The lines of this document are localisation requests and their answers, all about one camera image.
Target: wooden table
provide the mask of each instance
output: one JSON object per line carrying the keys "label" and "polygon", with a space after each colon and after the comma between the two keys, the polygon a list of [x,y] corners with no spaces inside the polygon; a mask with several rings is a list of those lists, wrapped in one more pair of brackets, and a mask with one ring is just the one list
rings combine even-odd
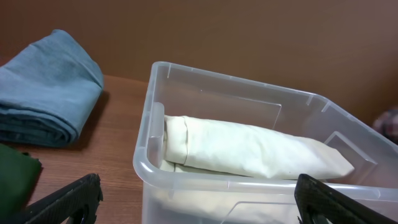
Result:
{"label": "wooden table", "polygon": [[53,149],[8,144],[43,166],[29,203],[89,173],[101,178],[96,223],[141,223],[142,180],[132,166],[147,83],[105,76],[105,89],[76,144]]}

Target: plastic container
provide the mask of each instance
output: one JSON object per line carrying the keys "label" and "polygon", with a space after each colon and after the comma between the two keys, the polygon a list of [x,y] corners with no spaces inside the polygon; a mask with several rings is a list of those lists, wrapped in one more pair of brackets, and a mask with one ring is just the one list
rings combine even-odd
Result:
{"label": "plastic container", "polygon": [[133,159],[144,181],[144,224],[298,223],[294,180],[158,169],[164,114],[251,124],[324,142],[355,168],[328,185],[398,221],[398,147],[327,98],[156,62]]}

